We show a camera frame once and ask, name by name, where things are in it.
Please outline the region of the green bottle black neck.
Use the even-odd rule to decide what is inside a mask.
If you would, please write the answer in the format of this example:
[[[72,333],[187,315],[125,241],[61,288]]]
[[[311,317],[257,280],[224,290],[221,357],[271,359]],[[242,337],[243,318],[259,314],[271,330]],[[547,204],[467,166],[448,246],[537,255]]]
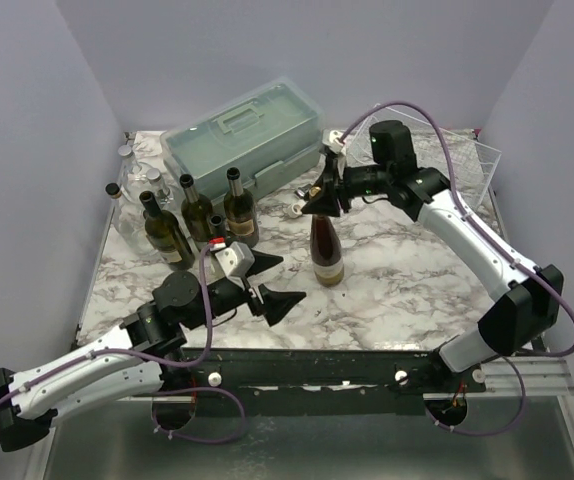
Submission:
[[[153,248],[173,270],[189,270],[195,261],[176,216],[162,209],[151,191],[139,195],[144,207],[145,233]]]

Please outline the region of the red wine bottle gold foil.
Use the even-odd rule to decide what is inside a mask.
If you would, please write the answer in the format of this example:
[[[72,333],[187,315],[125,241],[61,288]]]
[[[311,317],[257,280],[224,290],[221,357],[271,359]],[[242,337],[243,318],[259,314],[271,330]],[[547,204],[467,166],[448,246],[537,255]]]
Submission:
[[[310,255],[317,281],[325,286],[338,285],[344,277],[341,243],[328,216],[312,215]]]

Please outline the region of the dark green bottle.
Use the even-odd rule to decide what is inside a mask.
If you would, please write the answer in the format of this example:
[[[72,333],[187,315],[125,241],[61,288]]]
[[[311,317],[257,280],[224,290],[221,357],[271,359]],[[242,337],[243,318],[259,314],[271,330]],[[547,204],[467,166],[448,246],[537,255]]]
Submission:
[[[179,182],[185,195],[181,204],[185,225],[195,243],[207,243],[212,234],[209,220],[213,215],[213,205],[208,197],[198,192],[190,174],[182,174]]]

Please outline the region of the clear bottle white label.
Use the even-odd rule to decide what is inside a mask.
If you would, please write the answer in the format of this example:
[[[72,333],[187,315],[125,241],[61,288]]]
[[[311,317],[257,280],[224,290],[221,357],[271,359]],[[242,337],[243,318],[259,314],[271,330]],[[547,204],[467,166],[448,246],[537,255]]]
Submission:
[[[105,192],[112,200],[112,225],[127,246],[139,257],[153,260],[157,251],[149,242],[145,232],[145,218],[141,207],[129,202],[122,189],[115,182],[105,186]]]

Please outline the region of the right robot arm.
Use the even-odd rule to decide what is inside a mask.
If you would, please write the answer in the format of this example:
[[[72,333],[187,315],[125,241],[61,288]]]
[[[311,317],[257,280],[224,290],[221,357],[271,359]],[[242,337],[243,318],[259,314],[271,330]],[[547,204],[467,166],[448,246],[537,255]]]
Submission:
[[[323,141],[324,169],[302,211],[337,217],[354,198],[383,195],[411,220],[445,242],[476,275],[493,301],[477,325],[435,350],[427,379],[447,392],[463,371],[496,355],[509,356],[554,325],[563,275],[516,253],[450,190],[445,175],[417,163],[412,135],[398,120],[369,129],[373,164],[348,167],[341,136]]]

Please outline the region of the green bottle silver foil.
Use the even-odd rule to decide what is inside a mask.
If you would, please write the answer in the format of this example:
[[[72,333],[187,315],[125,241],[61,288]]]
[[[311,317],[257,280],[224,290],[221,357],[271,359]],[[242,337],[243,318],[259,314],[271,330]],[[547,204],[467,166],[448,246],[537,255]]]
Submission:
[[[240,170],[231,167],[226,172],[229,191],[224,197],[228,229],[231,234],[250,248],[259,241],[259,228],[256,215],[256,203],[253,195],[244,188]]]

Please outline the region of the clear bottle silver cap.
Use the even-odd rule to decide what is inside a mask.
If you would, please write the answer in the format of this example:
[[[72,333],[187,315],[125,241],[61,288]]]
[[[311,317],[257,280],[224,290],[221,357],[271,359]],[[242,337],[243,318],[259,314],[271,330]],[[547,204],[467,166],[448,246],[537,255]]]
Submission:
[[[157,168],[151,168],[146,172],[146,178],[150,184],[151,191],[156,197],[158,205],[161,208],[172,210],[176,205],[176,195],[166,183],[162,173]]]

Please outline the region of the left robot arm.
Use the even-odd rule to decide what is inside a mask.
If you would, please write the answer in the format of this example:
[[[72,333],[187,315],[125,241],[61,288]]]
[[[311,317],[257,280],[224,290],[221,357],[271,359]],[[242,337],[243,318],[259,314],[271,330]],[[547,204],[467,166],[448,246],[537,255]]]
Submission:
[[[274,326],[306,297],[250,285],[282,260],[217,244],[201,253],[198,273],[169,274],[150,301],[96,340],[32,369],[0,368],[1,450],[25,449],[71,416],[125,397],[221,392],[197,381],[215,318],[246,306]]]

